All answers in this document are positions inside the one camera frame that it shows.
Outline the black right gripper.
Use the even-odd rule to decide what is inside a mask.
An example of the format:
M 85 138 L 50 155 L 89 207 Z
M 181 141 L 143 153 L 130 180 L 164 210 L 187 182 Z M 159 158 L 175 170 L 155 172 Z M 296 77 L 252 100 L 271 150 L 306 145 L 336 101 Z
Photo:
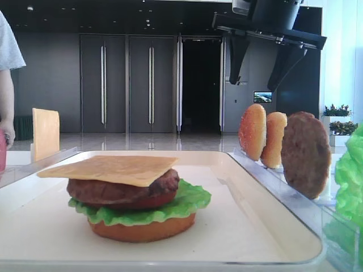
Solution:
M 236 85 L 250 45 L 246 36 L 273 40 L 278 47 L 267 88 L 276 90 L 291 69 L 306 55 L 307 48 L 322 49 L 326 37 L 294 30 L 303 1 L 232 1 L 232 15 L 215 14 L 212 28 L 230 32 L 230 83 Z

